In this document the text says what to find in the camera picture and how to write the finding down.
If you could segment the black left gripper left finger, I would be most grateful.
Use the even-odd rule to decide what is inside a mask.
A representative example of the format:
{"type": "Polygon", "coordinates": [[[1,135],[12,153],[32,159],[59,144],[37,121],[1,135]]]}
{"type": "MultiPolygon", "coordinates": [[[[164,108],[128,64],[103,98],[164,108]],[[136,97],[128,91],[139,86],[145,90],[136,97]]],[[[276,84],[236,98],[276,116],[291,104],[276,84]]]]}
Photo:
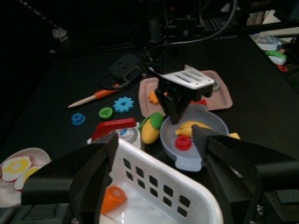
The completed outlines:
{"type": "Polygon", "coordinates": [[[117,135],[49,162],[27,180],[21,224],[99,224],[100,206],[117,151],[117,135]]]}

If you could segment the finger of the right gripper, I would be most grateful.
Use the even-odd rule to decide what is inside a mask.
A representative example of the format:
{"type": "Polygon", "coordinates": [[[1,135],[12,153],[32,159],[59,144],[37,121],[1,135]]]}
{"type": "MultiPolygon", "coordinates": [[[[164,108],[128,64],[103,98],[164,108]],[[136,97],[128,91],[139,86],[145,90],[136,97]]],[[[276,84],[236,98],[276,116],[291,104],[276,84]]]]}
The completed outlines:
{"type": "Polygon", "coordinates": [[[191,103],[191,98],[184,96],[184,97],[178,97],[178,96],[170,96],[170,112],[168,116],[171,118],[172,124],[176,124],[182,117],[183,117],[183,112],[187,109],[190,103],[191,103]]]}
{"type": "Polygon", "coordinates": [[[163,107],[163,112],[168,116],[174,116],[174,112],[175,112],[174,98],[160,88],[158,88],[155,90],[155,95],[156,95],[156,98],[158,98],[158,100],[160,102],[160,105],[163,107]]]}

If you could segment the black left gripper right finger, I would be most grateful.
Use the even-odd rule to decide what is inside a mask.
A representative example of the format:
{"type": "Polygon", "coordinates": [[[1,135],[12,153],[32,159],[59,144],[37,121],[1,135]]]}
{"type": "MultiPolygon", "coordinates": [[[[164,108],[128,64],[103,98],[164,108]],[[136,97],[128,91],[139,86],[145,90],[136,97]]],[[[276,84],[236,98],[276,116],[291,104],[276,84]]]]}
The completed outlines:
{"type": "Polygon", "coordinates": [[[196,125],[191,135],[224,223],[299,224],[299,159],[196,125]]]}

